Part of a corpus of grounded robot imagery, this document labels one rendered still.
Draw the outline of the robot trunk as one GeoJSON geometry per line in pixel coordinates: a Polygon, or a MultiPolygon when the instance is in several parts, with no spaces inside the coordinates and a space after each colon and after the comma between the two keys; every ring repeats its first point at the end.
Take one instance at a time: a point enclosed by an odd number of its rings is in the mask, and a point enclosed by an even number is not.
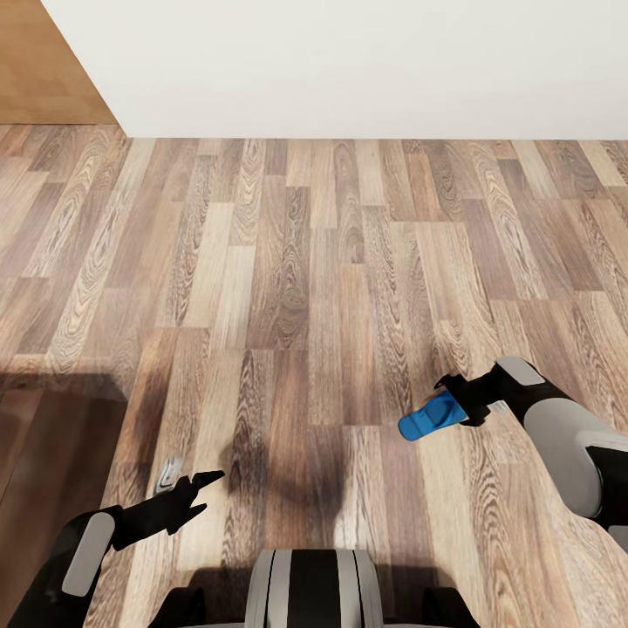
{"type": "Polygon", "coordinates": [[[384,628],[365,549],[263,549],[244,628],[384,628]]]}

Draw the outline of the sandal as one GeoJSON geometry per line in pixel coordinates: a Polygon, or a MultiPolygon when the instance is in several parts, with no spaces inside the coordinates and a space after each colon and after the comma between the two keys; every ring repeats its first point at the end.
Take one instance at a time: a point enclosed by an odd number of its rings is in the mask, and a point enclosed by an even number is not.
{"type": "Polygon", "coordinates": [[[467,418],[465,411],[446,388],[422,409],[403,417],[399,421],[399,430],[407,440],[417,440],[467,418]]]}

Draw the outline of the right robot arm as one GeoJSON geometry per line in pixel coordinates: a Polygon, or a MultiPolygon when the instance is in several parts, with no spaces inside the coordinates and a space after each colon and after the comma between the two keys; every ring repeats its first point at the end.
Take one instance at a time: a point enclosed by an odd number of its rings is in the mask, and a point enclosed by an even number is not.
{"type": "Polygon", "coordinates": [[[628,435],[610,426],[542,376],[527,360],[500,357],[491,372],[467,381],[440,378],[480,427],[491,414],[512,410],[567,508],[595,521],[628,554],[628,435]]]}

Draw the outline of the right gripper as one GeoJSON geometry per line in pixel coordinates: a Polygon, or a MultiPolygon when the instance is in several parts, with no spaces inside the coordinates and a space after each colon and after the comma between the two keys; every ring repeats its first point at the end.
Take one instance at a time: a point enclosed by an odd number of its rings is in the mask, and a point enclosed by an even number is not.
{"type": "Polygon", "coordinates": [[[467,419],[461,422],[469,427],[480,427],[484,423],[486,416],[491,414],[488,403],[483,403],[476,392],[474,392],[474,379],[467,381],[461,374],[451,376],[446,374],[440,378],[440,386],[445,386],[453,395],[461,408],[467,414],[467,419]]]}

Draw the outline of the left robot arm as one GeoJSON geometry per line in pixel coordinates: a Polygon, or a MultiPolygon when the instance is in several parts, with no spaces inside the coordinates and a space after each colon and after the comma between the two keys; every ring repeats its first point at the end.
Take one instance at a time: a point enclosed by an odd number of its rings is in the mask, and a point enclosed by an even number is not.
{"type": "Polygon", "coordinates": [[[114,505],[71,519],[59,532],[51,556],[31,583],[6,628],[83,628],[101,564],[111,546],[123,550],[163,529],[174,535],[208,508],[191,507],[201,488],[224,477],[223,470],[188,475],[174,486],[184,456],[167,458],[153,498],[123,509],[114,505]]]}

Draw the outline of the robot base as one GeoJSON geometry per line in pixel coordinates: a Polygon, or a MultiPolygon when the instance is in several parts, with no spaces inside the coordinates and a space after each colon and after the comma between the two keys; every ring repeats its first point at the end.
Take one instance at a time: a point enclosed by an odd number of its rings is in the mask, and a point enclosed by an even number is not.
{"type": "MultiPolygon", "coordinates": [[[[454,587],[426,587],[422,605],[423,625],[402,624],[383,618],[384,628],[477,628],[462,595],[454,587]]],[[[202,587],[175,587],[164,598],[151,628],[244,628],[245,618],[226,624],[206,625],[202,587]]]]}

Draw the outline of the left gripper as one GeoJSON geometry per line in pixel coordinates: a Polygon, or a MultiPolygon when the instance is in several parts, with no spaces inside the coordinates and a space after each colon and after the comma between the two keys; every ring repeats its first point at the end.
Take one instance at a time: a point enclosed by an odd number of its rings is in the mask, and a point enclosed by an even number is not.
{"type": "Polygon", "coordinates": [[[174,490],[163,495],[144,500],[141,504],[147,506],[148,532],[147,538],[166,529],[168,534],[174,535],[185,523],[194,519],[203,510],[208,508],[207,503],[191,507],[201,488],[224,477],[223,470],[200,472],[195,474],[192,481],[188,475],[181,477],[174,490]]]}

